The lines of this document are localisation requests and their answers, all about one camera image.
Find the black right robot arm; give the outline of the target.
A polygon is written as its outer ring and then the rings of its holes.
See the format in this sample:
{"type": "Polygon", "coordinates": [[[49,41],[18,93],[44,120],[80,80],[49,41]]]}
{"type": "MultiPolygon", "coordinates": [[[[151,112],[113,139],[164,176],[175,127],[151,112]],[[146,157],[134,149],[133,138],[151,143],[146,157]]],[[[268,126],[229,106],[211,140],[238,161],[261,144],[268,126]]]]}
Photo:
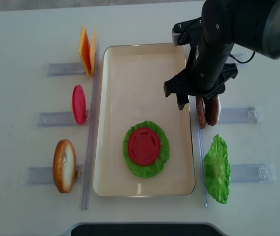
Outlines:
{"type": "Polygon", "coordinates": [[[199,18],[175,24],[176,46],[190,45],[186,67],[164,83],[166,96],[175,94],[179,109],[189,96],[199,97],[214,112],[213,99],[238,74],[227,63],[234,45],[271,59],[280,58],[280,0],[207,0],[199,18]]]}

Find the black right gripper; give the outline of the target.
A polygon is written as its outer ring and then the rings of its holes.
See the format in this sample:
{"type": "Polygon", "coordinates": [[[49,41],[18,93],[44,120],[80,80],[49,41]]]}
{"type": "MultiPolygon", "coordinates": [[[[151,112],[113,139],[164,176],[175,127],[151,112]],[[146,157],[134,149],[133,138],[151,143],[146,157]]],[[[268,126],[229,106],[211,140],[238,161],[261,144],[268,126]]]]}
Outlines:
{"type": "Polygon", "coordinates": [[[225,91],[225,82],[238,74],[234,63],[226,63],[234,43],[209,45],[205,39],[190,43],[191,50],[186,67],[164,83],[165,96],[175,93],[178,109],[189,103],[188,95],[203,97],[204,116],[212,114],[212,96],[225,91]]]}

